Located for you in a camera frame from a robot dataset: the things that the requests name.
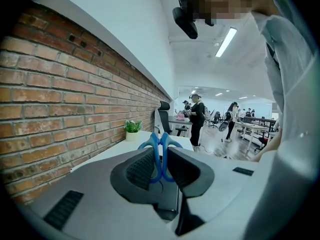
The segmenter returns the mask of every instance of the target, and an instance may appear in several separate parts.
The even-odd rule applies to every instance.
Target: fluorescent light
[[[216,57],[221,57],[224,51],[227,49],[228,45],[230,44],[231,40],[234,38],[237,30],[234,27],[230,27],[228,34],[226,34],[225,39],[223,40],[218,52],[216,53]]]

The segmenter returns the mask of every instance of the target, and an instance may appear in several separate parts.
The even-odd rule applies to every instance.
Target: scissor handle
[[[167,182],[175,182],[174,178],[169,177],[167,175],[167,168],[168,168],[167,167],[167,160],[168,160],[167,159],[167,155],[168,155],[167,150],[168,150],[169,145],[175,145],[178,148],[182,148],[182,146],[178,142],[172,140],[169,137],[169,134],[166,132],[162,135],[162,138],[160,140],[160,144],[162,145],[162,150],[163,150],[163,152],[162,152],[162,176],[165,178],[165,180]]]
[[[156,167],[157,175],[150,179],[150,183],[157,183],[162,177],[162,170],[161,170],[161,162],[160,162],[160,158],[159,158],[158,144],[159,144],[159,139],[156,136],[156,134],[153,132],[150,135],[150,138],[146,142],[142,143],[138,147],[138,150],[141,150],[141,149],[145,148],[146,146],[153,147],[153,150],[154,150],[153,154],[154,154],[154,161],[155,161],[155,167]]]

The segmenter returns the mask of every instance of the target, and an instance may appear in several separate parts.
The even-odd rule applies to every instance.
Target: white pot
[[[135,142],[138,140],[138,132],[126,132],[125,139],[127,142]]]

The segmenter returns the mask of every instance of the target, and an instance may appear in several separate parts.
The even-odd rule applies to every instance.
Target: floor
[[[227,133],[228,129],[220,132],[217,128],[203,126],[200,131],[200,147],[196,152],[217,157],[225,157],[228,154],[231,159],[235,160],[249,160],[259,152],[258,150],[255,152],[255,148],[258,148],[258,145],[254,143],[251,144],[249,151],[247,151],[249,141],[240,138],[241,134],[237,133],[236,128],[233,128],[231,133],[232,142],[222,142],[221,139],[225,140]]]

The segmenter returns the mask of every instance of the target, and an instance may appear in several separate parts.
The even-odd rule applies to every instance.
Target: black camera
[[[173,9],[172,14],[175,23],[187,34],[191,39],[197,39],[198,31],[195,24],[195,14],[199,14],[194,7],[193,0],[179,0],[180,7]],[[204,21],[207,25],[213,27],[211,20]]]

